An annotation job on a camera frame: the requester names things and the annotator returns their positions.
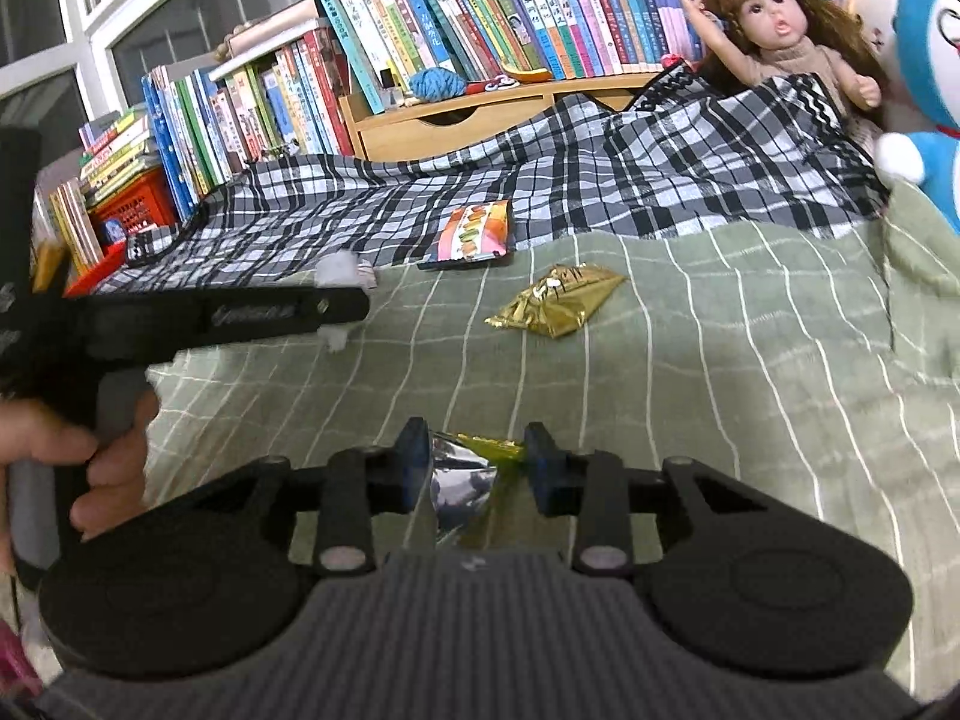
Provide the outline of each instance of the snack package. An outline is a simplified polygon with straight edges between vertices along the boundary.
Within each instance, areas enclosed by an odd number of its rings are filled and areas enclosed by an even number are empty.
[[[431,433],[430,501],[437,516],[437,544],[452,546],[485,509],[497,471],[523,459],[523,447],[505,440]]]
[[[498,200],[456,209],[440,231],[440,240],[419,267],[451,268],[506,255],[512,250],[509,204],[508,200]]]
[[[583,327],[625,278],[597,265],[555,265],[486,322],[560,338]]]

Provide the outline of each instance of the wooden shelf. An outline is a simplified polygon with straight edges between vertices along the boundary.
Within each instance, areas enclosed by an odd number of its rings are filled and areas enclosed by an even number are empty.
[[[622,110],[655,73],[520,84],[497,92],[423,103],[374,115],[363,95],[341,98],[358,157],[374,161],[424,159],[478,143],[526,122],[559,95],[583,93]]]

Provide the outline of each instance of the doll's hair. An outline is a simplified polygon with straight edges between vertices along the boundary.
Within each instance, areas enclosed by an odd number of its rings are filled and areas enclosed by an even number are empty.
[[[740,9],[746,1],[704,0],[704,7],[728,23],[727,36],[741,52],[757,55],[757,46],[747,39],[739,27]],[[870,76],[881,87],[886,85],[886,74],[860,34],[860,25],[853,16],[830,0],[796,1],[806,15],[806,34],[814,44],[836,50],[858,74]],[[700,72],[707,81],[726,94],[743,90],[743,84],[712,52],[707,54]]]

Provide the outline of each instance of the ribbed gray surface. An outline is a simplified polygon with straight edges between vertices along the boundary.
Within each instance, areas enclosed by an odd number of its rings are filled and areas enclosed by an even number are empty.
[[[154,685],[71,672],[40,707],[54,720],[899,720],[916,704],[880,671],[801,685],[724,672],[669,640],[630,586],[551,555],[448,552],[321,584],[277,641],[221,672]]]

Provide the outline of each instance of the red plastic basket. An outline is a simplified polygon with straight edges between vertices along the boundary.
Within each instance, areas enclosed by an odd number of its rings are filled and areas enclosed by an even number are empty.
[[[66,296],[68,298],[79,298],[82,295],[87,295],[107,276],[115,274],[123,266],[126,259],[127,243],[121,241],[118,244],[113,244],[104,252],[104,259],[67,288]]]
[[[176,223],[170,187],[162,167],[145,172],[127,189],[90,212],[94,224],[103,224],[115,218],[127,235],[157,225],[165,227]]]

